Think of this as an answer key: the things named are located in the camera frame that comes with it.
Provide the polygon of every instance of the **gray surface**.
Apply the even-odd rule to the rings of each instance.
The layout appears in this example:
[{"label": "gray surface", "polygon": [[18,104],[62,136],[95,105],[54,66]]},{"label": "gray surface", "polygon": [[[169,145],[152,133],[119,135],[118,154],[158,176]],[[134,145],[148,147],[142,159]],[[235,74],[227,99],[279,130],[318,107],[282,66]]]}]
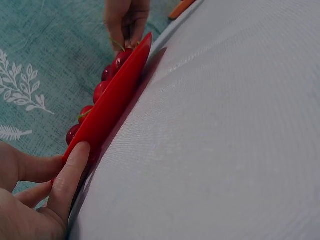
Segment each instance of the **gray surface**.
[{"label": "gray surface", "polygon": [[207,0],[167,45],[71,239],[320,239],[320,1]]}]

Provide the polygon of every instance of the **hand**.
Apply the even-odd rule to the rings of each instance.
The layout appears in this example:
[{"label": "hand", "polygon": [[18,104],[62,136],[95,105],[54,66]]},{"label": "hand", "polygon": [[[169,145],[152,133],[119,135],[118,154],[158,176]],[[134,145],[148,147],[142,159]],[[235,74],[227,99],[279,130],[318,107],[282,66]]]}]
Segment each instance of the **hand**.
[{"label": "hand", "polygon": [[[89,144],[79,143],[64,166],[61,156],[34,157],[0,142],[0,239],[64,239],[89,153]],[[41,184],[13,196],[18,181]],[[33,210],[47,196],[47,206]]]},{"label": "hand", "polygon": [[[135,47],[142,39],[150,12],[150,0],[104,0],[104,24],[121,46]],[[116,44],[116,52],[121,49]]]}]

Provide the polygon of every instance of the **cherry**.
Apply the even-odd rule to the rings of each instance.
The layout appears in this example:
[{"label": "cherry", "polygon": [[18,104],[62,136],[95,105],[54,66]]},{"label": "cherry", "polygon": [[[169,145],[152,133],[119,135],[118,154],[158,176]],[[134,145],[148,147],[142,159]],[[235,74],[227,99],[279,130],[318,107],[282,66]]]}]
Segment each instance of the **cherry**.
[{"label": "cherry", "polygon": [[102,73],[102,76],[101,76],[101,82],[111,80],[112,77],[113,76],[111,74],[111,65],[108,65],[103,70],[103,73]]},{"label": "cherry", "polygon": [[104,94],[106,88],[110,84],[110,81],[102,81],[96,86],[94,93],[93,93],[93,103],[96,104],[96,102],[99,100],[99,98]]},{"label": "cherry", "polygon": [[85,107],[81,110],[80,116],[78,117],[79,124],[82,124],[82,123],[86,120],[88,114],[90,113],[90,111],[91,111],[91,109],[92,109],[93,107],[94,107],[94,106],[89,105],[89,106],[85,106]]},{"label": "cherry", "polygon": [[116,75],[133,51],[132,48],[125,48],[124,51],[119,52],[111,64],[111,72],[113,75]]},{"label": "cherry", "polygon": [[71,141],[74,139],[79,128],[80,128],[80,124],[77,124],[77,125],[73,126],[72,128],[70,128],[70,130],[66,134],[65,141],[66,141],[66,144],[68,144],[68,146],[70,145]]}]

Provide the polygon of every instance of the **teal tablecloth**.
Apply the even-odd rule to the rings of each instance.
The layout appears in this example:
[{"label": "teal tablecloth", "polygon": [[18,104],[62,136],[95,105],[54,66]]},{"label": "teal tablecloth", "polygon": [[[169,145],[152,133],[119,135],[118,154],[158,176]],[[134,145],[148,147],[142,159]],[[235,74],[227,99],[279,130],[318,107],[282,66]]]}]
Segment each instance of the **teal tablecloth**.
[{"label": "teal tablecloth", "polygon": [[[180,0],[152,0],[154,40]],[[92,104],[114,58],[103,0],[0,1],[0,141],[36,156],[63,154],[68,129]],[[15,192],[31,187],[20,182]]]}]

